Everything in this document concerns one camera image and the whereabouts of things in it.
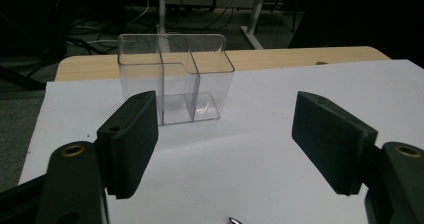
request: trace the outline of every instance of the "white paper sheet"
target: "white paper sheet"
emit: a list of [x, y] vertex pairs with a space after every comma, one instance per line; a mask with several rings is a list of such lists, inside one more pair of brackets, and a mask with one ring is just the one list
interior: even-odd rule
[[[136, 194], [108, 198], [112, 223], [367, 223], [364, 198], [338, 196], [291, 138], [296, 95], [329, 98], [388, 141], [424, 148], [424, 71], [381, 61], [235, 72], [220, 120], [162, 126]], [[21, 183], [123, 103], [119, 80], [47, 86]]]

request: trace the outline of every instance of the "dark floor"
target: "dark floor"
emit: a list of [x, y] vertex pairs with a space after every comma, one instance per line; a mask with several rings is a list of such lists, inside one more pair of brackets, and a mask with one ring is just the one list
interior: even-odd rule
[[[217, 9], [213, 13], [206, 10], [169, 9], [167, 32], [219, 33], [227, 39], [227, 50], [252, 49], [240, 31], [240, 26], [247, 25], [249, 21], [249, 10], [228, 8]], [[138, 11], [128, 11], [126, 32], [156, 33], [155, 10], [149, 10], [145, 15], [137, 18], [143, 9]], [[298, 14], [297, 20], [301, 18], [302, 14]], [[262, 11], [255, 36], [265, 49], [287, 48], [293, 36], [291, 20], [291, 13]], [[114, 54], [117, 36], [117, 29], [113, 25], [92, 18], [87, 13], [79, 13], [68, 29], [66, 54], [63, 58], [98, 53]], [[0, 57], [0, 63], [3, 67], [45, 83], [54, 80], [59, 62], [48, 63], [45, 60], [39, 60], [38, 57]], [[18, 98], [17, 91], [24, 91], [24, 89], [0, 79], [0, 192], [18, 183], [43, 102], [42, 93], [31, 92], [35, 97]]]

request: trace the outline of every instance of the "chair leg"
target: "chair leg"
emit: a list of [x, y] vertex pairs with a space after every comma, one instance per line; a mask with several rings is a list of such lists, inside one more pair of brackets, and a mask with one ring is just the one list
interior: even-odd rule
[[275, 7], [278, 5], [278, 2], [280, 2], [280, 0], [275, 1], [274, 6], [271, 8], [271, 13], [274, 11]]
[[296, 30], [296, 14], [297, 14], [297, 0], [293, 1], [293, 22], [292, 22], [292, 33]]

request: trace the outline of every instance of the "transparent acrylic holder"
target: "transparent acrylic holder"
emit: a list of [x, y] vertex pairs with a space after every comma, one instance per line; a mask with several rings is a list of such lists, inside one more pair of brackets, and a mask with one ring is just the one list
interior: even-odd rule
[[118, 64], [125, 100], [156, 91], [159, 125], [220, 118], [234, 73], [212, 34], [121, 35]]

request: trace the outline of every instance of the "table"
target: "table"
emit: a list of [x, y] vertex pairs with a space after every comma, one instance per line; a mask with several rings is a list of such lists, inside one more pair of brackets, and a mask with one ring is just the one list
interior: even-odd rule
[[[293, 59], [291, 51], [297, 53]], [[313, 92], [349, 110], [380, 131], [378, 146], [400, 141], [423, 148], [424, 71], [367, 47], [228, 51], [228, 56], [237, 71], [222, 118], [160, 127], [135, 196], [122, 201], [108, 196], [112, 223], [227, 223], [228, 216], [244, 223], [366, 223], [366, 188], [358, 196], [334, 194], [291, 139], [296, 93]], [[364, 60], [381, 61], [359, 62]], [[337, 61], [350, 63], [316, 66]], [[282, 69], [294, 64], [310, 67]], [[41, 174], [56, 146], [95, 139], [99, 125], [122, 103], [116, 66], [116, 56], [60, 64], [58, 81], [47, 87], [21, 181]], [[250, 71], [255, 68], [277, 69]]]
[[[390, 60], [378, 50], [367, 47], [328, 47], [299, 49], [226, 51], [236, 70], [257, 70], [313, 66], [320, 63]], [[55, 81], [119, 78], [116, 55], [74, 56], [64, 59]]]

